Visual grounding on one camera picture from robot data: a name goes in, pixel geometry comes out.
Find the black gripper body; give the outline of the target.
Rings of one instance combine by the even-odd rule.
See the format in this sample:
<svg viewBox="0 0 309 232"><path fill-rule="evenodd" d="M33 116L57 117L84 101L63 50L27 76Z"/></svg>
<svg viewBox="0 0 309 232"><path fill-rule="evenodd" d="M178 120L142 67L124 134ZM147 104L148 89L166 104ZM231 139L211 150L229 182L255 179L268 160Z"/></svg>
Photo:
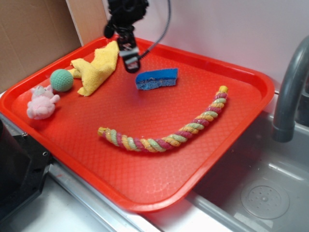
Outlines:
<svg viewBox="0 0 309 232"><path fill-rule="evenodd" d="M133 24L144 18L148 6L147 0L109 0L111 17L104 28L104 36L111 38L115 32L119 35L132 33Z"/></svg>

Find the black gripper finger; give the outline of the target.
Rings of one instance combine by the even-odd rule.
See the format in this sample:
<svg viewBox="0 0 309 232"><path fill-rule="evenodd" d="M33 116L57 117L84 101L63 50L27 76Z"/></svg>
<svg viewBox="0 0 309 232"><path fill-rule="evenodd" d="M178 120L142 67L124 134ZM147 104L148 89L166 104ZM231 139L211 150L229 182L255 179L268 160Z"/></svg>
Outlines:
<svg viewBox="0 0 309 232"><path fill-rule="evenodd" d="M134 34L129 30L120 30L118 35L119 56L123 60L125 70L128 73L136 73L140 70L140 61L138 58L140 50Z"/></svg>

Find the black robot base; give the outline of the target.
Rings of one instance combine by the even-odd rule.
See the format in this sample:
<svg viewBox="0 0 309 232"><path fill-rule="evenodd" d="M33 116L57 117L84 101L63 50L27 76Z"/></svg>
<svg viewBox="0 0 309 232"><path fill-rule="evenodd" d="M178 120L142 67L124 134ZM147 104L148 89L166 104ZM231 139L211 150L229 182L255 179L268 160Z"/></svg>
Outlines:
<svg viewBox="0 0 309 232"><path fill-rule="evenodd" d="M0 123L0 222L36 199L45 183L51 153L30 135L11 135Z"/></svg>

